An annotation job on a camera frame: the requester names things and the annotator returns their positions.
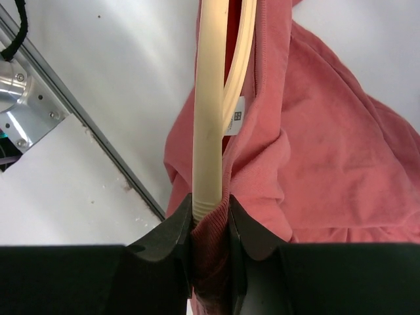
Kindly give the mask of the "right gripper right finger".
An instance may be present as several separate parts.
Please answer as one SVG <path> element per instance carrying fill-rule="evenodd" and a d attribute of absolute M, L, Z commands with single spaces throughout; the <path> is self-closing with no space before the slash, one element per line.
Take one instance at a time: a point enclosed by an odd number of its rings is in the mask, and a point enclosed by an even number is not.
<path fill-rule="evenodd" d="M 228 210 L 233 314 L 418 314 L 419 246 L 288 243 Z"/>

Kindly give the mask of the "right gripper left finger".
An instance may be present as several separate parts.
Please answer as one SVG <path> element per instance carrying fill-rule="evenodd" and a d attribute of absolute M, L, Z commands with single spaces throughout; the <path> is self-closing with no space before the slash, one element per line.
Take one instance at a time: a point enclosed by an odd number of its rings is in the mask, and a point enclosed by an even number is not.
<path fill-rule="evenodd" d="M 130 245 L 3 246 L 2 314 L 185 314 L 192 198 Z"/>

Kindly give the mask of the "red t shirt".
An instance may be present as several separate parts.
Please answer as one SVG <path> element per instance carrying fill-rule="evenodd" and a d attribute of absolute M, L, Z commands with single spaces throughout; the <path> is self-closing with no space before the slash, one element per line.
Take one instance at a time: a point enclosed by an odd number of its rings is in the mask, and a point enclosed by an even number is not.
<path fill-rule="evenodd" d="M 291 17 L 259 1 L 245 121 L 223 184 L 288 243 L 419 242 L 419 135 Z"/>

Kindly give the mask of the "peach plastic hanger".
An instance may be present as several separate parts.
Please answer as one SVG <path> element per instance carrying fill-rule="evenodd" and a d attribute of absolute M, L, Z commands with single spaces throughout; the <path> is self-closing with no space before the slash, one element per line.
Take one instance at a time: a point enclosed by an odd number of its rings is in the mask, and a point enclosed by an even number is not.
<path fill-rule="evenodd" d="M 228 1 L 202 1 L 194 93 L 192 216 L 199 223 L 222 199 L 222 138 L 242 91 L 257 13 L 243 1 L 236 46 L 225 74 Z"/>

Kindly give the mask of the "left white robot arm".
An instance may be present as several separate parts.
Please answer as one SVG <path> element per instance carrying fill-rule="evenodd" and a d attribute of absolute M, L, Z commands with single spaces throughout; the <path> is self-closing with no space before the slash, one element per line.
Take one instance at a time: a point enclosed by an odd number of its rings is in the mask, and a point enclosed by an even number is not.
<path fill-rule="evenodd" d="M 69 115 L 24 55 L 29 30 L 26 3 L 14 4 L 19 21 L 10 35 L 5 32 L 7 12 L 1 7 L 1 172 Z"/>

